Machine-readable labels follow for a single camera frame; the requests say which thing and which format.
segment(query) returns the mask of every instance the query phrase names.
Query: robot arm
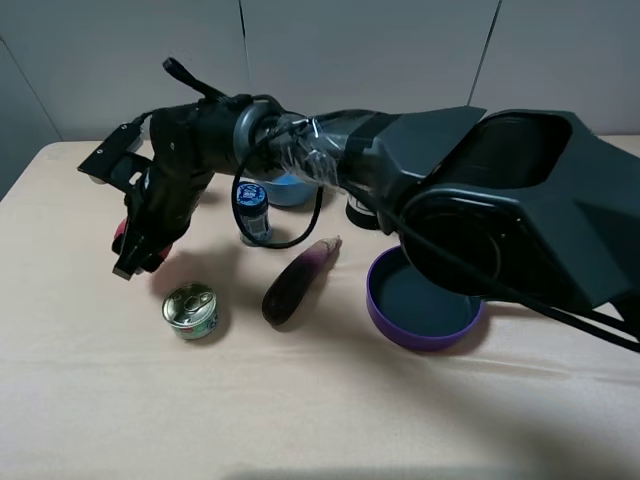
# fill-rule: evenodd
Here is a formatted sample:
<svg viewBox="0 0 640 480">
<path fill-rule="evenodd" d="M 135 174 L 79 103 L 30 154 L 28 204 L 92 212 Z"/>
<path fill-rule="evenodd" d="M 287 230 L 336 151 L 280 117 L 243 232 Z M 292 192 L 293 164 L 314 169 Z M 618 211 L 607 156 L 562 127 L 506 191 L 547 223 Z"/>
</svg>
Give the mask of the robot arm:
<svg viewBox="0 0 640 480">
<path fill-rule="evenodd" d="M 457 107 L 304 117 L 268 96 L 226 97 L 174 60 L 165 68 L 205 98 L 150 114 L 153 161 L 130 151 L 141 116 L 79 167 L 125 193 L 127 222 L 113 244 L 120 276 L 158 268 L 215 172 L 246 166 L 248 176 L 270 179 L 286 170 L 359 197 L 435 283 L 517 301 L 638 351 L 565 313 L 640 337 L 640 162 L 574 114 L 482 119 L 482 109 Z M 606 302 L 624 322 L 592 311 Z"/>
</svg>

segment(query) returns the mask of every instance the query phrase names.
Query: purple bowl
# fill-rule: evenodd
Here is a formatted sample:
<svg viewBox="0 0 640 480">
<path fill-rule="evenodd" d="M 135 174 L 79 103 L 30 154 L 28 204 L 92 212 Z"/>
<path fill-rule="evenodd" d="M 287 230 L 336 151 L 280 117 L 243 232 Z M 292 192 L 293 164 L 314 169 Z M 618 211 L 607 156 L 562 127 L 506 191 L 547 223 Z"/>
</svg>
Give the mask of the purple bowl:
<svg viewBox="0 0 640 480">
<path fill-rule="evenodd" d="M 378 330 L 409 350 L 450 347 L 477 323 L 483 303 L 430 282 L 401 247 L 380 255 L 367 275 L 367 310 Z"/>
</svg>

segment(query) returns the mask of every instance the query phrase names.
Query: table surface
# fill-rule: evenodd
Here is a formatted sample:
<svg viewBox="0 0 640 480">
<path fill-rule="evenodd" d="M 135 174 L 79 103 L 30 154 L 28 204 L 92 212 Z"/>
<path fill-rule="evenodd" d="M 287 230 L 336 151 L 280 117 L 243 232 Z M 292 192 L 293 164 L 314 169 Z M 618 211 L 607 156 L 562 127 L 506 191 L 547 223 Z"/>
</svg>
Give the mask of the table surface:
<svg viewBox="0 0 640 480">
<path fill-rule="evenodd" d="M 607 140 L 640 154 L 640 137 Z M 110 273 L 122 196 L 76 171 L 95 146 L 46 147 L 0 203 L 0 478 L 640 478 L 636 354 L 506 304 L 448 351 L 405 351 L 365 307 L 395 236 L 355 228 L 333 195 L 305 244 L 247 247 L 223 176 L 165 265 L 125 282 Z M 309 212 L 270 217 L 284 238 Z M 333 270 L 270 327 L 268 286 L 336 234 Z M 194 342 L 161 315 L 187 280 L 221 312 Z"/>
</svg>

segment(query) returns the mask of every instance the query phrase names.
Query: eggplant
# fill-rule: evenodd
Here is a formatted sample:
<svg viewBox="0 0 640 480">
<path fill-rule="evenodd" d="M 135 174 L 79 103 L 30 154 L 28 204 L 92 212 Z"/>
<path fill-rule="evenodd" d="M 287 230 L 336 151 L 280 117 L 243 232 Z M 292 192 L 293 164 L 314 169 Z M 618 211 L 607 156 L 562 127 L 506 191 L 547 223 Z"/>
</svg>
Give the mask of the eggplant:
<svg viewBox="0 0 640 480">
<path fill-rule="evenodd" d="M 318 240 L 278 275 L 262 299 L 262 316 L 267 322 L 282 325 L 289 320 L 341 243 L 340 237 Z"/>
</svg>

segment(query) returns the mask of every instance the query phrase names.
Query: wire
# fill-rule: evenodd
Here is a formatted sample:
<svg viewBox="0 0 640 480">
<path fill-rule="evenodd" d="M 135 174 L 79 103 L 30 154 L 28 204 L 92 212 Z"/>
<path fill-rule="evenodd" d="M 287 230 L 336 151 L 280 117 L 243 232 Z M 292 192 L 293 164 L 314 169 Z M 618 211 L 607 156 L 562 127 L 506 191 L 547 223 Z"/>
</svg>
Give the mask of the wire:
<svg viewBox="0 0 640 480">
<path fill-rule="evenodd" d="M 632 340 L 628 340 L 626 338 L 615 335 L 611 332 L 607 332 L 601 328 L 598 328 L 594 325 L 584 322 L 580 320 L 578 317 L 571 315 L 562 310 L 558 310 L 557 308 L 550 307 L 545 305 L 544 303 L 525 295 L 517 290 L 514 290 L 511 287 L 503 285 L 502 283 L 493 280 L 477 268 L 472 265 L 460 260 L 455 255 L 451 254 L 448 250 L 445 250 L 434 243 L 426 240 L 415 230 L 410 228 L 400 217 L 398 217 L 395 213 L 393 213 L 390 209 L 386 208 L 381 202 L 377 199 L 373 198 L 371 195 L 366 193 L 364 190 L 361 190 L 354 185 L 345 182 L 340 185 L 342 188 L 347 190 L 353 197 L 361 202 L 365 207 L 372 211 L 382 212 L 386 217 L 391 220 L 396 227 L 402 231 L 404 234 L 411 237 L 413 240 L 418 242 L 424 248 L 432 251 L 436 255 L 443 258 L 445 261 L 449 262 L 452 266 L 462 271 L 462 273 L 469 275 L 474 280 L 481 282 L 484 286 L 493 290 L 496 294 L 500 295 L 501 298 L 504 298 L 509 301 L 513 301 L 516 303 L 520 303 L 535 312 L 540 313 L 546 317 L 552 318 L 559 322 L 562 322 L 566 325 L 570 325 L 572 327 L 577 328 L 578 330 L 582 330 L 583 332 L 589 333 L 597 338 L 605 340 L 609 343 L 617 345 L 622 348 L 626 348 L 627 350 L 631 350 L 633 352 L 640 352 L 640 343 L 634 342 Z M 587 312 L 583 315 L 585 318 L 589 318 L 590 320 L 603 323 L 613 328 L 617 328 L 620 331 L 625 333 L 630 333 L 628 327 L 620 322 L 618 319 L 610 317 L 608 315 L 599 313 L 599 312 Z"/>
<path fill-rule="evenodd" d="M 236 171 L 236 174 L 233 177 L 233 183 L 231 184 L 231 211 L 233 212 L 233 218 L 235 219 L 236 224 L 240 229 L 240 232 L 250 242 L 255 243 L 256 245 L 264 248 L 271 248 L 271 249 L 290 248 L 290 247 L 293 247 L 294 245 L 298 245 L 299 243 L 302 243 L 303 241 L 305 241 L 307 237 L 311 235 L 311 232 L 313 231 L 316 224 L 318 223 L 318 218 L 320 217 L 320 210 L 322 209 L 322 196 L 324 194 L 324 189 L 322 187 L 318 187 L 318 191 L 316 192 L 316 202 L 313 207 L 313 213 L 311 214 L 311 220 L 309 221 L 309 226 L 304 232 L 302 232 L 302 234 L 298 238 L 294 240 L 290 240 L 288 242 L 271 243 L 268 241 L 259 240 L 256 237 L 254 237 L 242 223 L 242 217 L 240 216 L 240 211 L 238 209 L 237 198 L 236 198 L 236 192 L 238 190 L 238 186 L 240 185 L 240 178 L 242 177 L 242 174 L 244 173 L 247 167 L 247 164 L 249 163 L 249 160 L 251 160 L 251 157 L 253 157 L 256 154 L 256 152 L 258 152 L 258 150 L 260 150 L 264 145 L 266 145 L 267 142 L 286 133 L 286 131 L 287 131 L 286 129 L 275 129 L 271 134 L 265 135 L 260 141 L 255 143 L 249 149 L 247 154 L 244 156 L 244 158 L 238 165 L 238 170 Z"/>
</svg>

